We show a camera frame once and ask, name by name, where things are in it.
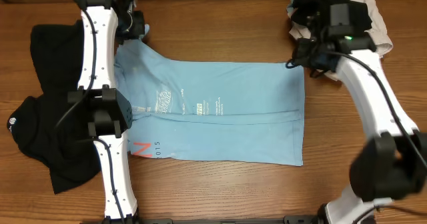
robotic arm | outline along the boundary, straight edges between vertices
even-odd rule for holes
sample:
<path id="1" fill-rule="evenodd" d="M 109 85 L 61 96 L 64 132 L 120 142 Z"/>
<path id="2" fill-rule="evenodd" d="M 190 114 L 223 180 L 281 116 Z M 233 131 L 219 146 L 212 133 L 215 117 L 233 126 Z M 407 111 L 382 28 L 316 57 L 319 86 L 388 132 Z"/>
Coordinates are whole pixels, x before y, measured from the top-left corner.
<path id="1" fill-rule="evenodd" d="M 170 219 L 142 221 L 138 218 L 127 162 L 126 130 L 131 127 L 131 106 L 116 89 L 113 72 L 115 39 L 123 42 L 144 34 L 143 15 L 133 10 L 136 0 L 76 2 L 82 9 L 85 41 L 79 88 L 69 93 L 69 102 L 74 105 L 83 103 L 89 109 L 89 135 L 93 137 L 99 153 L 105 188 L 105 219 L 102 223 L 188 223 Z M 345 7 L 332 6 L 331 25 L 314 31 L 316 35 L 311 39 L 298 40 L 292 64 L 332 70 L 350 91 L 369 140 L 351 166 L 351 185 L 343 190 L 339 199 L 323 205 L 316 216 L 227 220 L 227 223 L 359 224 L 369 219 L 376 207 L 390 204 L 393 199 L 402 199 L 409 193 L 417 193 L 424 186 L 425 161 L 419 155 L 427 157 L 427 135 L 420 133 L 403 111 L 386 80 L 372 39 L 367 33 L 352 31 L 348 18 L 345 18 L 348 17 L 346 11 Z M 366 63 L 373 73 L 355 60 Z M 379 78 L 390 102 L 372 74 Z M 397 122 L 389 109 L 390 103 L 398 117 Z M 414 142 L 419 155 L 403 138 L 399 124 Z M 395 156 L 397 151 L 402 158 Z"/>

black garment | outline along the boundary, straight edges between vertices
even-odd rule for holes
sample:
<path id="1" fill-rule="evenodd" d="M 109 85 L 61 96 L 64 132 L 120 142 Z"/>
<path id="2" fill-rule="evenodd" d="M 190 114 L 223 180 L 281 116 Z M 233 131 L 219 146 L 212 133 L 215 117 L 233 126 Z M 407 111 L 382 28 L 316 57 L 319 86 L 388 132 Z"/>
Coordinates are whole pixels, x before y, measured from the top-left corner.
<path id="1" fill-rule="evenodd" d="M 291 20 L 307 27 L 310 21 L 308 17 L 319 13 L 320 23 L 318 23 L 318 26 L 326 27 L 330 25 L 330 6 L 343 3 L 348 4 L 350 23 L 357 33 L 372 28 L 372 20 L 368 14 L 368 6 L 365 3 L 351 0 L 294 0 L 292 6 L 296 10 L 292 14 Z"/>
<path id="2" fill-rule="evenodd" d="M 12 113 L 7 128 L 19 150 L 50 169 L 53 191 L 84 184 L 99 170 L 97 151 L 89 138 L 84 114 L 70 115 L 58 130 L 56 122 L 68 110 L 67 92 L 76 90 L 83 64 L 83 27 L 38 25 L 31 33 L 31 57 L 43 95 L 27 97 Z M 75 112 L 84 111 L 79 107 Z"/>

blue cloth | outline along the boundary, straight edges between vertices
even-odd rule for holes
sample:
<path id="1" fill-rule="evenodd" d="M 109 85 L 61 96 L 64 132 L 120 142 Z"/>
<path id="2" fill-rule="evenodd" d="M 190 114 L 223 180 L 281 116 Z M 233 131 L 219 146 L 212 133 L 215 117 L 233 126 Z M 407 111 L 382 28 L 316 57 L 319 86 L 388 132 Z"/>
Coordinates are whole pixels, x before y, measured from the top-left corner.
<path id="1" fill-rule="evenodd" d="M 134 155 L 302 165 L 301 67 L 174 61 L 132 40 L 115 78 L 133 109 Z"/>

white cloth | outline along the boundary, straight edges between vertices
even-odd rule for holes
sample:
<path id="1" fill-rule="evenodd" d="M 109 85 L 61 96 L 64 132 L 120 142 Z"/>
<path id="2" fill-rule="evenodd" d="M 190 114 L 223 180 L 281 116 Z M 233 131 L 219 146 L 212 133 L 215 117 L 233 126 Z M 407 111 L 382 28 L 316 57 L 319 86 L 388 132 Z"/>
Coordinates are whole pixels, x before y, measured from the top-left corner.
<path id="1" fill-rule="evenodd" d="M 291 17 L 292 13 L 294 12 L 294 8 L 292 7 L 293 1 L 294 0 L 291 0 L 291 3 L 287 8 L 289 17 Z M 386 53 L 390 52 L 393 48 L 393 43 L 392 43 L 392 40 L 390 40 L 390 38 L 387 35 L 386 24 L 384 23 L 384 20 L 380 12 L 378 11 L 375 0 L 351 0 L 351 1 L 366 3 L 366 5 L 368 6 L 368 14 L 372 20 L 372 23 L 371 23 L 372 28 L 367 30 L 367 32 L 370 34 L 370 36 L 374 40 L 374 43 L 377 47 L 376 52 L 381 57 L 384 56 Z M 292 29 L 290 30 L 289 34 L 295 39 L 299 39 L 301 37 L 310 38 L 311 36 L 311 33 L 307 29 L 307 27 L 301 26 L 294 22 L 292 23 Z M 335 73 L 327 73 L 327 76 L 333 80 L 337 80 Z"/>

black cloth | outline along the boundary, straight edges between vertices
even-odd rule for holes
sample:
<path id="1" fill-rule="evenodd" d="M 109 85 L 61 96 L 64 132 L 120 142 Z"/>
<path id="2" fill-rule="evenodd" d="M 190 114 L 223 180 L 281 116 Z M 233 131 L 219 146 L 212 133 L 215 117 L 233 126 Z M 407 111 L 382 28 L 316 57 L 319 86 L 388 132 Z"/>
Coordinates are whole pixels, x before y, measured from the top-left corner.
<path id="1" fill-rule="evenodd" d="M 354 27 L 354 31 L 363 32 L 372 28 L 372 20 L 368 14 L 368 6 L 365 3 L 359 3 L 351 0 L 294 0 L 292 6 L 296 10 L 292 14 L 291 20 L 295 23 L 308 27 L 310 22 L 308 17 L 312 17 L 319 13 L 319 26 L 329 26 L 330 6 L 343 3 L 348 4 L 350 24 Z"/>
<path id="2" fill-rule="evenodd" d="M 100 170 L 94 144 L 76 143 L 89 138 L 82 107 L 54 130 L 69 108 L 67 92 L 77 89 L 83 65 L 83 23 L 35 26 L 30 50 L 43 94 L 27 97 L 7 120 L 7 128 L 22 153 L 48 166 L 57 194 L 84 184 Z"/>

